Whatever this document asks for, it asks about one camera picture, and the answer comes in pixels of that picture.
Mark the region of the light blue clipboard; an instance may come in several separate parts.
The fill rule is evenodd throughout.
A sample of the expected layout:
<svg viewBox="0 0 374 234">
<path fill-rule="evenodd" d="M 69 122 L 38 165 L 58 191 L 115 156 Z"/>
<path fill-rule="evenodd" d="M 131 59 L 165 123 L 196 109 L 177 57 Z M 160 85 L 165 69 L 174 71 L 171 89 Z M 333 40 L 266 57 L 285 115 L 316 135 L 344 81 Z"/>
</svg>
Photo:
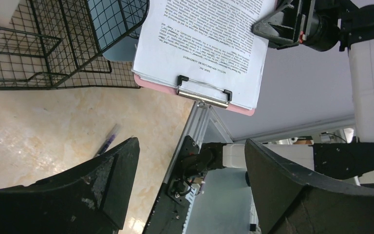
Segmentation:
<svg viewBox="0 0 374 234">
<path fill-rule="evenodd" d="M 146 0 L 89 0 L 96 38 L 109 61 L 133 61 Z"/>
</svg>

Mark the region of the pink clipboard with papers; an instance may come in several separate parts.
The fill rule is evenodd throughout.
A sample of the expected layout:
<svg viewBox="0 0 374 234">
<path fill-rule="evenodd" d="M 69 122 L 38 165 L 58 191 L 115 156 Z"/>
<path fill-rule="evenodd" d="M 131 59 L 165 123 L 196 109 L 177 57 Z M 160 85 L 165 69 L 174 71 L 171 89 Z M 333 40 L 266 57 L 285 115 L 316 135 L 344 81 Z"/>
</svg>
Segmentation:
<svg viewBox="0 0 374 234">
<path fill-rule="evenodd" d="M 274 0 L 152 0 L 132 71 L 136 83 L 251 116 L 268 40 L 252 25 Z"/>
</svg>

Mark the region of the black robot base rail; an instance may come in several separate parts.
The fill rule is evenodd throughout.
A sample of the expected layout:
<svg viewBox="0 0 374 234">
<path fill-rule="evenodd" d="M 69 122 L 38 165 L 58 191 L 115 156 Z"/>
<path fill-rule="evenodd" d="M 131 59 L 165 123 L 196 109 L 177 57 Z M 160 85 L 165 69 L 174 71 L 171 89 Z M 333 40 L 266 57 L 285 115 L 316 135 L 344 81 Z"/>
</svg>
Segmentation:
<svg viewBox="0 0 374 234">
<path fill-rule="evenodd" d="M 193 104 L 144 234 L 186 233 L 198 192 L 194 179 L 223 168 L 222 147 L 231 141 L 218 120 L 212 106 Z"/>
</svg>

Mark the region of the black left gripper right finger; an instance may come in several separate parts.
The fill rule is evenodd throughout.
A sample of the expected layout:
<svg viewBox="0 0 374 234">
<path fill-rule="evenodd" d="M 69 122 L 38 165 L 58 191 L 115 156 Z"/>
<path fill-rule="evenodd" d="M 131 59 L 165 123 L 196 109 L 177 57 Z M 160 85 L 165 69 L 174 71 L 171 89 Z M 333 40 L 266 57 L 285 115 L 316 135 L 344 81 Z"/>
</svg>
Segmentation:
<svg viewBox="0 0 374 234">
<path fill-rule="evenodd" d="M 374 234 L 374 188 L 322 175 L 250 139 L 244 155 L 263 234 Z"/>
</svg>

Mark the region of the black wire mesh file rack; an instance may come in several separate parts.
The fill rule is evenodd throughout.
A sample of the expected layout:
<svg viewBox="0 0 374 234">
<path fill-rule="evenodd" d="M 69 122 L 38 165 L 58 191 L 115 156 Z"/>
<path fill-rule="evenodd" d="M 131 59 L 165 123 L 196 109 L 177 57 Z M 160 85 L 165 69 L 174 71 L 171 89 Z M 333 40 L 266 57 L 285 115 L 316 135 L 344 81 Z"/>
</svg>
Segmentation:
<svg viewBox="0 0 374 234">
<path fill-rule="evenodd" d="M 136 89 L 131 61 L 103 57 L 88 0 L 20 0 L 0 27 L 0 90 Z"/>
</svg>

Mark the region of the grey white file folder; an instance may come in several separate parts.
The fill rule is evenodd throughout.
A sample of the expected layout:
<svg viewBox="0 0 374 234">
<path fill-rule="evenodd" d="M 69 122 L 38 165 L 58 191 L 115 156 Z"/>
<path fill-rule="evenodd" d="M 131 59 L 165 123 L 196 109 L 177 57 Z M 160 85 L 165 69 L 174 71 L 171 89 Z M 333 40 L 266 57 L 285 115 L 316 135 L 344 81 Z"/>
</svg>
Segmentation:
<svg viewBox="0 0 374 234">
<path fill-rule="evenodd" d="M 0 27 L 8 27 L 20 0 L 0 0 Z"/>
</svg>

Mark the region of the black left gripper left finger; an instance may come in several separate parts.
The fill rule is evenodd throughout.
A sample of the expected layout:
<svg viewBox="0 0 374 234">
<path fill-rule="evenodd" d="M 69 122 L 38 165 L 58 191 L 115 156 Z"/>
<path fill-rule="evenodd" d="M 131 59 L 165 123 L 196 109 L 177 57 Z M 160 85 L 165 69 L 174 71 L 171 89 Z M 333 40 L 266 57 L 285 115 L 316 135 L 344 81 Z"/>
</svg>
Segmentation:
<svg viewBox="0 0 374 234">
<path fill-rule="evenodd" d="M 140 154 L 130 137 L 29 186 L 0 189 L 0 234 L 116 234 L 124 228 Z"/>
</svg>

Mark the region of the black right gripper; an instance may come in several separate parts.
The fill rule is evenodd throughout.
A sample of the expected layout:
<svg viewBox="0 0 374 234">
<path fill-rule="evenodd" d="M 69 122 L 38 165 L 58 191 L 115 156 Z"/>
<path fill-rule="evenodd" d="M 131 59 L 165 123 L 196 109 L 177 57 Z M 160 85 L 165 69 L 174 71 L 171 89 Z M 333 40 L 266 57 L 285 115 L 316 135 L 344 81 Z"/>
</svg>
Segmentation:
<svg viewBox="0 0 374 234">
<path fill-rule="evenodd" d="M 251 31 L 267 39 L 269 48 L 304 45 L 325 52 L 339 40 L 339 7 L 336 0 L 277 0 Z"/>
</svg>

